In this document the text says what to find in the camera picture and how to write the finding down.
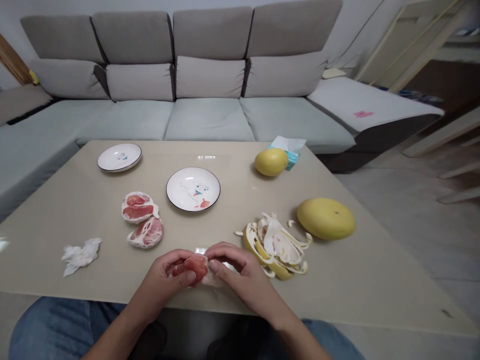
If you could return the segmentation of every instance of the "sofa backrest cushion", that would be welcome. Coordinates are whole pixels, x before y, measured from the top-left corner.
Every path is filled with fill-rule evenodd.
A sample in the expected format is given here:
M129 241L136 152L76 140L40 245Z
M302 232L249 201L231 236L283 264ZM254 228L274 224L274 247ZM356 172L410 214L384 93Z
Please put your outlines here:
M92 22L110 64L173 62L172 24L165 11L98 12Z
M256 7L247 57L322 50L341 8L342 0L279 2Z
M251 7L175 11L173 38L176 56L244 59L252 13Z
M245 60L179 56L176 62L176 97L239 99L244 74Z
M105 63L88 15L26 16L20 23L41 59Z
M108 65L106 78L113 101L173 101L172 64Z
M67 99L109 99L107 75L83 60L35 59L30 63L40 84L52 96Z
M244 98L301 97L313 93L327 66L321 51L247 60Z

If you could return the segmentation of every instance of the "plate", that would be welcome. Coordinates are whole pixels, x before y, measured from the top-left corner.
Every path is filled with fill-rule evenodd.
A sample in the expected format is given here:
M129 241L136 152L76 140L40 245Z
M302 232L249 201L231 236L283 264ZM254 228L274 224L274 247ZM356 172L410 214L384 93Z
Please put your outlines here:
M112 146L102 152L96 163L102 170L110 173L119 173L133 168L142 157L140 146L132 143L124 143Z
M200 212L218 200L220 182L204 168L186 167L168 179L166 195L177 208L188 212Z

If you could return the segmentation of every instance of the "sofa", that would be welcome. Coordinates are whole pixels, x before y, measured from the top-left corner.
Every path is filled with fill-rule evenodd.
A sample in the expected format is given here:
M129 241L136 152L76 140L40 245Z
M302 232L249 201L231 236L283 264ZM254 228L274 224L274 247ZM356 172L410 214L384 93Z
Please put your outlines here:
M0 92L0 222L90 140L306 139L352 172L443 112L321 80L341 0L27 16L39 78Z

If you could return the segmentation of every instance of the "beige table top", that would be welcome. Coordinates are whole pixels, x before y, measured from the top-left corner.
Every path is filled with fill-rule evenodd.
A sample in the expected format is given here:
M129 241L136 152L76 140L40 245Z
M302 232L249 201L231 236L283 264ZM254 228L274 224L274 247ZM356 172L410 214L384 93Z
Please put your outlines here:
M142 148L139 164L104 173L97 157L121 141L91 141L0 225L10 245L0 253L0 291L127 303L153 260L176 248L195 250L219 241L241 244L242 231L262 212L286 223L305 199L329 197L347 205L357 220L349 238L315 240L306 251L306 275L272 282L302 318L389 328L477 334L478 329L427 276L419 264L373 219L335 177L304 148L290 172L274 179L252 167L261 142L133 141ZM185 167L202 167L221 184L217 203L201 213L175 208L165 188ZM127 244L136 225L121 216L124 196L149 194L165 226L151 250ZM301 227L292 227L301 237ZM102 238L98 259L63 277L66 245ZM172 308L248 313L227 288L186 289Z

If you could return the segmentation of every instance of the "pomelo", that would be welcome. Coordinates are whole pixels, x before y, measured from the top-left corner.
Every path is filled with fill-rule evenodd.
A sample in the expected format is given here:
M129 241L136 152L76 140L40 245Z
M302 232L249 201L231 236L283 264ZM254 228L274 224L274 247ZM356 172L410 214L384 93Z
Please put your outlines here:
M260 174L274 177L287 168L289 157L279 148L268 148L258 153L255 158L255 168Z
M356 227L354 215L345 205L325 197L305 200L296 215L300 224L320 239L344 239L352 235Z

